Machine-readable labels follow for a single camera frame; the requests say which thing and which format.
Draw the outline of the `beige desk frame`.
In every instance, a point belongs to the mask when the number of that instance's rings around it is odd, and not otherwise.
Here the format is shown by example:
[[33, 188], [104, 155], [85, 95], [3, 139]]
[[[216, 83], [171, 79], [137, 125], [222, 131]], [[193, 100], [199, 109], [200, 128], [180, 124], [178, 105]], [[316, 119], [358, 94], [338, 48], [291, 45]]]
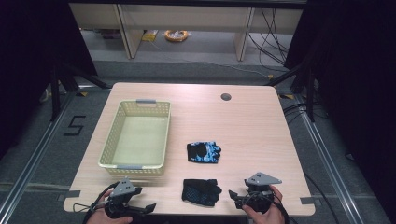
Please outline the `beige desk frame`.
[[126, 55], [133, 59], [145, 30], [187, 30], [233, 34], [236, 59], [243, 61], [250, 33], [292, 35], [300, 9], [185, 7], [71, 3], [80, 28], [118, 29]]

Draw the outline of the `pale yellow plastic basket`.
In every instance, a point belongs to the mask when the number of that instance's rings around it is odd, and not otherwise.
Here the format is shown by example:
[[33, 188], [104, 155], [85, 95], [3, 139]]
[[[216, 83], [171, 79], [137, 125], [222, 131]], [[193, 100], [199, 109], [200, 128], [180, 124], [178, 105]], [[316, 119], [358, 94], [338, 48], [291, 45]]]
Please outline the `pale yellow plastic basket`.
[[169, 102], [121, 101], [98, 165], [111, 175], [162, 175], [170, 118]]

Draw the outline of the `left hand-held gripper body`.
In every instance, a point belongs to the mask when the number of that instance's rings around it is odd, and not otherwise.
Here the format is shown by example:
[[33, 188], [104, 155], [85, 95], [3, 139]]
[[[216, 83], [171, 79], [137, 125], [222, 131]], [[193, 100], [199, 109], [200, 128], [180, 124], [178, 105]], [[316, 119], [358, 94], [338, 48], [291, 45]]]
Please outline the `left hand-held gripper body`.
[[135, 186], [128, 177], [124, 177], [107, 197], [106, 214], [111, 218], [132, 217], [129, 201], [134, 194]]

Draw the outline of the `black glove with blue dots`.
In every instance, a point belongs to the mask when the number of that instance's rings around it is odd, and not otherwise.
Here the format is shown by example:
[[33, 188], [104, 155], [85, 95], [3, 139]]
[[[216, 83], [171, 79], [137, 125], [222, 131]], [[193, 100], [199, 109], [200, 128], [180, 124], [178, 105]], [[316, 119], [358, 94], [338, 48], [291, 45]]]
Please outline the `black glove with blue dots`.
[[222, 189], [216, 179], [184, 179], [181, 199], [202, 206], [213, 207]]

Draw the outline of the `aluminium floor rail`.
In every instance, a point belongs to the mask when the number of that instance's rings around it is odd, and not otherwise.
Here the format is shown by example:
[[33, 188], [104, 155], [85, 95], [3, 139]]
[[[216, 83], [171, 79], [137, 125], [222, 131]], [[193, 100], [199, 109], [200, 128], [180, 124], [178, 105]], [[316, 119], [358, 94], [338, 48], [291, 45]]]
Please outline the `aluminium floor rail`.
[[66, 109], [73, 101], [74, 96], [75, 94], [73, 92], [64, 95], [60, 111], [54, 118], [51, 118], [50, 121], [46, 123], [46, 129], [37, 137], [37, 143], [30, 146], [31, 153], [23, 162], [22, 169], [18, 173], [16, 180], [13, 182], [0, 182], [0, 193], [4, 192], [6, 194], [5, 198], [0, 201], [0, 222], [2, 224], [7, 224], [12, 217], [38, 165], [43, 160], [50, 146], [50, 142], [59, 129], [64, 119]]
[[328, 177], [332, 183], [334, 191], [337, 195], [337, 198], [340, 201], [344, 211], [346, 212], [346, 216], [351, 224], [361, 224], [361, 214], [356, 207], [355, 200], [350, 194], [350, 191], [346, 185], [346, 182], [341, 177], [340, 172], [338, 171], [332, 156], [327, 149], [322, 136], [320, 135], [317, 125], [315, 122], [308, 117], [306, 112], [303, 112], [302, 118], [304, 121], [304, 125], [307, 128], [318, 155], [324, 165], [324, 168], [327, 172]]

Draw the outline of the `yellow packet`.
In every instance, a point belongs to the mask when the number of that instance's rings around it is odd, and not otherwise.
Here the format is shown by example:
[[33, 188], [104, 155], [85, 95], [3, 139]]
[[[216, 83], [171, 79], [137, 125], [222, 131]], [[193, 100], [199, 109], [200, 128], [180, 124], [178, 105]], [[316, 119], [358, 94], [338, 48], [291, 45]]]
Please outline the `yellow packet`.
[[158, 34], [157, 30], [147, 30], [143, 33], [141, 40], [153, 42], [156, 39], [157, 34]]

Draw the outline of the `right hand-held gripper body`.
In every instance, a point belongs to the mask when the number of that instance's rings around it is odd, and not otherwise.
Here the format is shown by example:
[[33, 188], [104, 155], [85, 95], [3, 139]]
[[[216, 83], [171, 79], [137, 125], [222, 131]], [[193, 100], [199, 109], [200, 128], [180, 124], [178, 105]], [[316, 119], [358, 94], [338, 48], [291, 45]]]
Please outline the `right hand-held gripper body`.
[[262, 172], [247, 178], [246, 181], [249, 183], [249, 188], [247, 188], [247, 194], [245, 195], [247, 196], [247, 201], [245, 203], [234, 202], [235, 207], [241, 209], [243, 205], [248, 205], [256, 212], [267, 212], [275, 197], [270, 186], [281, 184], [282, 181]]

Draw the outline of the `person's right hand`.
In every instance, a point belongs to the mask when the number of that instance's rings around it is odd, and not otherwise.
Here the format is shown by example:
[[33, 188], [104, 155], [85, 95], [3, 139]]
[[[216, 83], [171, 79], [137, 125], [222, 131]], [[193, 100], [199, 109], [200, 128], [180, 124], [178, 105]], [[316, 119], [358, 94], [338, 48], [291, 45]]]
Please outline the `person's right hand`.
[[278, 208], [282, 200], [282, 193], [275, 187], [270, 186], [275, 194], [274, 203], [271, 204], [267, 212], [261, 214], [254, 211], [250, 206], [243, 205], [242, 209], [253, 220], [254, 224], [285, 224], [285, 218]]

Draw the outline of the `person's left hand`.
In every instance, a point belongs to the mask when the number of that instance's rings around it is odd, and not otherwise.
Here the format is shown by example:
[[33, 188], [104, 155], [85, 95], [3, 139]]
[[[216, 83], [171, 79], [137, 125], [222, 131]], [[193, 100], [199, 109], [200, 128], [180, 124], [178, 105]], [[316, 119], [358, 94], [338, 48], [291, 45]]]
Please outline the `person's left hand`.
[[111, 218], [104, 208], [97, 208], [83, 224], [131, 224], [132, 222], [131, 217]]

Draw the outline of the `black metal stand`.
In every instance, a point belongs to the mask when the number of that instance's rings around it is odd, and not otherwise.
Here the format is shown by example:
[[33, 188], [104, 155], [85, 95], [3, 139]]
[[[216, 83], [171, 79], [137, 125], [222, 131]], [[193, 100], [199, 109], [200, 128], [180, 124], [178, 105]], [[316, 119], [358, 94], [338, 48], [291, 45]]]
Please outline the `black metal stand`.
[[75, 80], [75, 76], [82, 77], [101, 89], [112, 88], [111, 85], [101, 81], [97, 76], [86, 73], [69, 63], [56, 63], [50, 74], [50, 88], [52, 94], [51, 121], [55, 121], [55, 119], [61, 114], [59, 83], [64, 85], [66, 92], [76, 92], [79, 89], [79, 86]]
[[274, 87], [275, 85], [281, 83], [289, 77], [294, 77], [294, 81], [292, 82], [290, 89], [293, 93], [301, 93], [303, 90], [306, 90], [306, 102], [305, 106], [307, 109], [307, 116], [310, 118], [312, 122], [314, 119], [314, 82], [315, 78], [311, 70], [311, 65], [309, 63], [300, 63], [290, 69], [288, 72], [284, 73], [280, 77], [276, 77], [271, 79], [267, 86]]

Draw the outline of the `black curtain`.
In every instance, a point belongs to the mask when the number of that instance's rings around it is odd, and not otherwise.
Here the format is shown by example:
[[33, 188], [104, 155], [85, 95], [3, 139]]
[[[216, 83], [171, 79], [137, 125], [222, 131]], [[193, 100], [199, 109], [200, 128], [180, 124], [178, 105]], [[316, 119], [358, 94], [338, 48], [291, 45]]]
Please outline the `black curtain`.
[[0, 159], [65, 63], [96, 74], [69, 0], [0, 0]]
[[312, 49], [332, 122], [396, 223], [396, 0], [306, 0], [286, 67]]

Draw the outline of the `blue and black patterned glove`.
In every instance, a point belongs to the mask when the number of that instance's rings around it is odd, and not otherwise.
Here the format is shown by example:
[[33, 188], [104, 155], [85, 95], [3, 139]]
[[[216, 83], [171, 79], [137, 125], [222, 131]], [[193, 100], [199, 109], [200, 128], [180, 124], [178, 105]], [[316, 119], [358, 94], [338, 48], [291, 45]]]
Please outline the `blue and black patterned glove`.
[[218, 163], [221, 148], [213, 141], [187, 144], [188, 161], [196, 163]]

